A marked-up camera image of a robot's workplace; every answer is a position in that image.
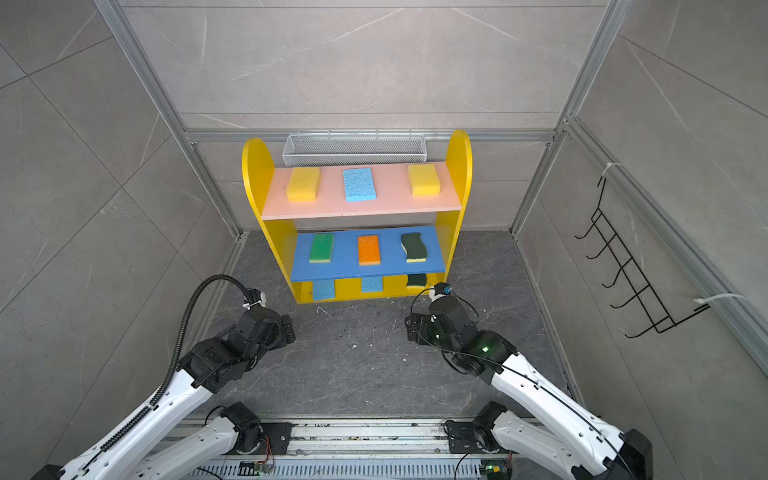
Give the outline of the dark green curved sponge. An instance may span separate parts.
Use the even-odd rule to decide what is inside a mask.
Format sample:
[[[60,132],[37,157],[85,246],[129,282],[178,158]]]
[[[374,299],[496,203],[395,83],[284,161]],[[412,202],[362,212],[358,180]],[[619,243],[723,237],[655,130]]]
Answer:
[[[428,286],[428,279],[426,274],[424,273],[409,274],[407,276],[407,281],[406,281],[407,288],[423,289],[423,288],[426,288],[427,286]]]
[[[404,233],[400,237],[407,263],[421,263],[428,258],[428,250],[420,232]]]

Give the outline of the light blue sponge front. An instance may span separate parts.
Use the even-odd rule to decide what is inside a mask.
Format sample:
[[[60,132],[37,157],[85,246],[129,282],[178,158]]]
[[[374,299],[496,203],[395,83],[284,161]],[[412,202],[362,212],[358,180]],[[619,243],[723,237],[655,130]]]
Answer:
[[[312,285],[312,299],[315,302],[333,300],[336,298],[335,280],[316,280]]]

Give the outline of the light blue sponge row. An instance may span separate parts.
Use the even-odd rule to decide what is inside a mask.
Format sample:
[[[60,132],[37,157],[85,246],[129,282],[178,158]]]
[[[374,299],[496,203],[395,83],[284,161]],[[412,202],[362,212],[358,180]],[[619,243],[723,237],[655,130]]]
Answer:
[[[362,293],[380,293],[384,289],[381,276],[368,276],[361,279]]]

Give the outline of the green yellow sponge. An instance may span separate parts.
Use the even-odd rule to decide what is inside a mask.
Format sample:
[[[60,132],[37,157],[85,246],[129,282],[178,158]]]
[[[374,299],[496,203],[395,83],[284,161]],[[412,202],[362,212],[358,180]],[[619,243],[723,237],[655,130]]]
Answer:
[[[332,261],[335,235],[333,233],[316,233],[312,235],[309,262],[324,264]]]

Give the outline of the orange sponge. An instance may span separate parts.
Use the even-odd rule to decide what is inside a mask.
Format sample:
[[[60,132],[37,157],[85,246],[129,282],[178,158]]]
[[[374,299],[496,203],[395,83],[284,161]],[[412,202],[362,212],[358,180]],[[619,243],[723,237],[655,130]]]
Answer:
[[[378,235],[363,235],[357,238],[358,264],[374,266],[381,264],[380,243]]]

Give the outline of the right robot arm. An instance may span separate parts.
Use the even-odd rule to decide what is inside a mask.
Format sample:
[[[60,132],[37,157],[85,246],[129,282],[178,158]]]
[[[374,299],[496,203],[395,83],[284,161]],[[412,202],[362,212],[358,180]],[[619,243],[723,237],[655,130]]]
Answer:
[[[561,479],[651,479],[653,447],[636,429],[602,420],[540,373],[507,339],[477,326],[452,294],[435,294],[426,314],[404,320],[409,341],[436,348],[457,372],[480,378],[538,420],[521,419],[497,402],[473,421],[486,451],[507,450]]]

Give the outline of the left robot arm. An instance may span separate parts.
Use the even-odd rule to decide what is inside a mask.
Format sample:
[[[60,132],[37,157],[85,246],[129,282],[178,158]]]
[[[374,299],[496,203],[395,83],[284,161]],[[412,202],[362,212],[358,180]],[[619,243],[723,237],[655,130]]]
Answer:
[[[191,316],[207,286],[225,281],[240,290],[244,312],[223,333],[182,349]],[[270,452],[260,418],[241,402],[221,409],[196,433],[159,452],[153,449],[198,406],[253,370],[265,355],[296,339],[290,316],[267,308],[265,295],[234,277],[215,274],[193,292],[180,321],[169,368],[160,386],[105,437],[65,465],[48,464],[37,479],[180,479],[234,451]]]

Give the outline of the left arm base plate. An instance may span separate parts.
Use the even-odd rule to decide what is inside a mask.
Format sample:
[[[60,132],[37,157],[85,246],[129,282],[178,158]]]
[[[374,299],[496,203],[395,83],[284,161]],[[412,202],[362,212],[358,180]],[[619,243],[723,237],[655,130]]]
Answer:
[[[293,424],[289,422],[262,423],[256,433],[246,436],[243,453],[265,457],[267,447],[270,447],[270,455],[286,455],[291,439]]]

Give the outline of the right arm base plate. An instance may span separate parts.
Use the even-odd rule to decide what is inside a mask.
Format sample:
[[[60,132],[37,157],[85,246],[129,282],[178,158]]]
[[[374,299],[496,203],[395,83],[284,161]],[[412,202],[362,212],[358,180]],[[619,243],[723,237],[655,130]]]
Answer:
[[[448,438],[451,453],[494,454],[499,451],[499,445],[491,432],[474,422],[446,420],[442,428]]]

